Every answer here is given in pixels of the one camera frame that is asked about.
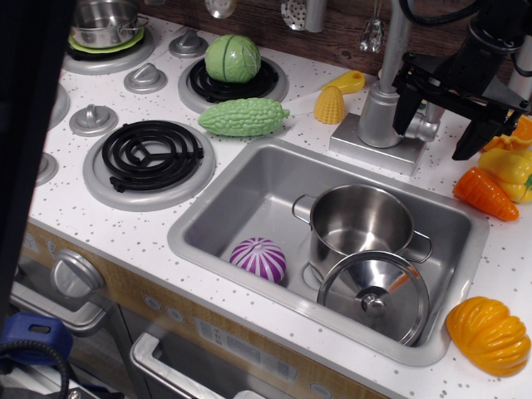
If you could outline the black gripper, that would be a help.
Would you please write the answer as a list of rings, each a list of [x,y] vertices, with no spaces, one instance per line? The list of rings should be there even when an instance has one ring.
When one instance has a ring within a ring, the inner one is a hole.
[[[456,55],[429,56],[407,52],[392,85],[399,100],[393,120],[405,135],[422,100],[464,116],[471,123],[456,144],[453,160],[468,160],[491,140],[515,129],[515,118],[525,113],[525,99],[505,86],[494,71],[472,59],[461,63]]]

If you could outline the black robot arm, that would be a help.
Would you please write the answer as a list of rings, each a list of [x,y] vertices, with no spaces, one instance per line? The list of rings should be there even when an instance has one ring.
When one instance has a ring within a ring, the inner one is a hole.
[[[393,85],[399,94],[393,127],[403,135],[422,101],[470,120],[453,160],[468,160],[494,137],[510,135],[530,112],[528,100],[497,73],[531,34],[529,1],[476,1],[459,51],[448,57],[407,52]]]

